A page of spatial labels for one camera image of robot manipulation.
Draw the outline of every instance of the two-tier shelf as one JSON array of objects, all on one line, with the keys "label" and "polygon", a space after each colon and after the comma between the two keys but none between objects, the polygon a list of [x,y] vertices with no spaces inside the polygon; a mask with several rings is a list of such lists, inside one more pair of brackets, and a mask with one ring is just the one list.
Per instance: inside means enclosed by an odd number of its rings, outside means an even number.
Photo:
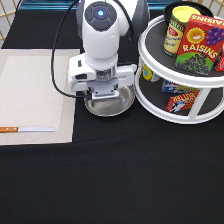
[{"label": "two-tier shelf", "polygon": [[[176,58],[163,52],[167,28],[164,17],[159,16],[148,24],[148,28],[139,39],[140,59],[135,76],[137,99],[146,110],[167,121],[197,124],[211,120],[224,110],[224,72],[216,72],[213,68],[208,76],[200,76],[176,69],[174,67]],[[166,112],[169,98],[180,94],[162,92],[162,80],[146,81],[142,76],[144,64],[164,79],[200,88],[193,107],[175,114]]]}]

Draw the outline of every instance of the black cable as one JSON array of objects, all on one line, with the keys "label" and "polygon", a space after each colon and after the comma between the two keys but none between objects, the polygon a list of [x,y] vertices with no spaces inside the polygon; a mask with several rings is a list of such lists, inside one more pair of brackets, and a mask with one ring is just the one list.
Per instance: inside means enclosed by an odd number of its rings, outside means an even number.
[{"label": "black cable", "polygon": [[130,26],[130,29],[131,29],[131,38],[129,38],[129,40],[133,43],[133,39],[134,39],[134,28],[133,28],[133,25],[132,25],[132,22],[131,22],[131,19],[125,9],[125,7],[121,4],[121,2],[119,0],[114,0],[120,7],[121,9],[123,10],[127,20],[128,20],[128,24]]},{"label": "black cable", "polygon": [[[130,20],[130,17],[126,11],[126,9],[124,8],[124,6],[120,3],[119,0],[114,0],[120,7],[121,9],[124,11],[124,14],[128,20],[128,23],[129,23],[129,26],[131,28],[131,33],[132,33],[132,37],[130,38],[130,41],[133,42],[133,35],[134,35],[134,29],[133,29],[133,26],[132,26],[132,22]],[[58,37],[59,37],[59,34],[60,34],[60,31],[61,31],[61,28],[62,28],[62,25],[68,15],[68,13],[71,11],[71,9],[79,2],[79,0],[75,0],[70,6],[69,8],[67,9],[67,11],[65,12],[62,20],[61,20],[61,23],[58,27],[58,31],[57,31],[57,34],[55,36],[55,40],[54,40],[54,45],[53,45],[53,49],[52,49],[52,55],[51,55],[51,76],[52,76],[52,83],[54,85],[54,88],[59,92],[61,93],[62,95],[64,96],[67,96],[67,97],[72,97],[72,98],[86,98],[86,99],[90,99],[90,95],[82,95],[82,96],[75,96],[75,95],[70,95],[70,94],[67,94],[67,93],[64,93],[63,91],[61,91],[56,83],[55,83],[55,78],[54,78],[54,53],[55,53],[55,49],[56,49],[56,45],[57,45],[57,41],[58,41]]]},{"label": "black cable", "polygon": [[62,20],[61,20],[61,23],[58,27],[58,31],[57,31],[57,34],[56,34],[56,37],[55,37],[55,40],[54,40],[54,45],[53,45],[53,49],[52,49],[52,55],[51,55],[51,76],[52,76],[52,83],[55,87],[55,89],[61,93],[62,95],[64,96],[67,96],[67,97],[72,97],[72,98],[84,98],[84,95],[82,96],[75,96],[75,95],[70,95],[70,94],[67,94],[67,93],[64,93],[62,92],[56,85],[55,83],[55,78],[54,78],[54,53],[55,53],[55,48],[56,48],[56,44],[57,44],[57,41],[58,41],[58,36],[60,34],[60,31],[61,31],[61,28],[62,28],[62,25],[65,21],[65,18],[67,17],[68,13],[71,11],[71,9],[75,6],[75,4],[77,4],[79,2],[79,0],[75,0],[71,5],[70,7],[67,9],[67,11],[65,12]]}]

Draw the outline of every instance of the white wall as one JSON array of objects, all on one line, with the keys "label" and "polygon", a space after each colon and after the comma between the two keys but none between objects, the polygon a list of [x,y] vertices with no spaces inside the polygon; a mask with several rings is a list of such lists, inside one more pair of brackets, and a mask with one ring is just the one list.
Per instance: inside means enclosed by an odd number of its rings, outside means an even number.
[{"label": "white wall", "polygon": [[9,32],[15,16],[15,7],[19,0],[0,0],[0,48],[3,41],[2,36],[5,38]]}]

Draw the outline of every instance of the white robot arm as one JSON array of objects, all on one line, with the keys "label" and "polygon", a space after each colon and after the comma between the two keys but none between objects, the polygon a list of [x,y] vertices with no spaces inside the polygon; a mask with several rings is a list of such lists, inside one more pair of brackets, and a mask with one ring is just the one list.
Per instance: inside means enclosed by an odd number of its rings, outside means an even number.
[{"label": "white robot arm", "polygon": [[[132,20],[135,36],[139,36],[149,21],[147,1],[121,3]],[[77,23],[85,53],[69,61],[70,90],[90,91],[94,100],[118,97],[117,88],[134,84],[137,68],[117,67],[120,36],[130,34],[125,13],[114,0],[84,0],[77,8]]]}]

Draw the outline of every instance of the green can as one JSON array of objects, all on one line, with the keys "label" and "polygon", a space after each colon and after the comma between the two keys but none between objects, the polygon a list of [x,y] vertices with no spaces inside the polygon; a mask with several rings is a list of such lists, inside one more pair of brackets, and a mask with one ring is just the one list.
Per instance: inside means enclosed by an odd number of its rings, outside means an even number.
[{"label": "green can", "polygon": [[201,15],[197,9],[189,6],[173,9],[163,48],[169,56],[177,57],[182,36],[192,14]]}]

